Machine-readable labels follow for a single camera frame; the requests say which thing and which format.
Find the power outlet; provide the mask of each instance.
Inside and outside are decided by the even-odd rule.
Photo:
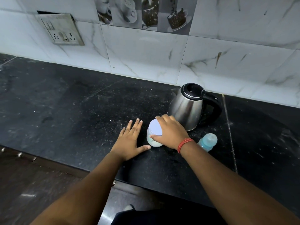
[[[42,14],[36,17],[48,31],[54,44],[84,45],[70,14]]]

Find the hand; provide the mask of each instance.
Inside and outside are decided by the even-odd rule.
[[[115,153],[121,157],[123,161],[129,160],[143,151],[151,148],[150,145],[137,147],[137,137],[140,133],[143,121],[136,120],[131,129],[132,120],[129,121],[127,128],[123,128],[120,135],[112,147],[110,153]]]
[[[177,150],[179,144],[185,138],[189,138],[185,128],[173,116],[163,115],[155,118],[159,122],[163,134],[161,136],[151,135],[150,137],[154,141]]]

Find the black countertop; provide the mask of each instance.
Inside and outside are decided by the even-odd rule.
[[[148,144],[148,124],[167,113],[174,87],[11,58],[0,54],[0,144],[89,171],[130,119],[144,121],[137,144]],[[212,156],[300,216],[300,109],[216,96],[223,113],[191,138],[215,133]],[[116,178],[212,206],[186,161],[165,146],[125,162]]]

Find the red bracelet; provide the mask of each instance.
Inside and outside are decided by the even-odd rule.
[[[178,151],[179,154],[180,154],[181,147],[182,147],[185,143],[190,142],[190,141],[193,141],[193,140],[192,140],[191,138],[185,138],[185,139],[178,145],[177,151]]]

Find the stainless steel kettle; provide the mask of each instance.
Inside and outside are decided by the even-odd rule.
[[[188,83],[181,88],[171,89],[173,99],[170,103],[168,115],[183,125],[186,131],[193,130],[197,125],[208,125],[215,121],[222,112],[219,99],[198,84]],[[213,107],[212,113],[202,118],[206,106]]]

